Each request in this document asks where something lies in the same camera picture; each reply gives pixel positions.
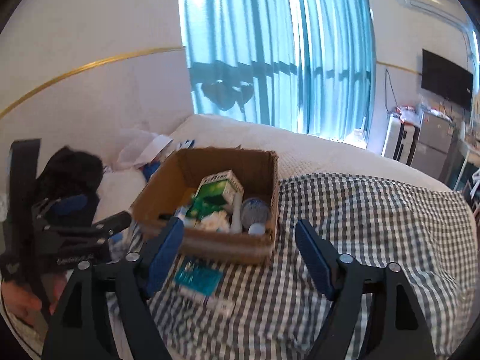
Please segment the left hand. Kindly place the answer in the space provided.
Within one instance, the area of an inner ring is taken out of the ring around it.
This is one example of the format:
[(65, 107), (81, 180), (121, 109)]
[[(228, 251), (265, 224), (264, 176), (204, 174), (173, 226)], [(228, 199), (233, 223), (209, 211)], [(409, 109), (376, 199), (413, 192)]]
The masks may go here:
[[(64, 291), (68, 278), (65, 274), (53, 276), (53, 300), (50, 302), (49, 312), (55, 313), (58, 301)], [(41, 301), (26, 287), (22, 287), (15, 281), (2, 282), (1, 294), (7, 309), (23, 323), (33, 327), (35, 318), (41, 312)]]

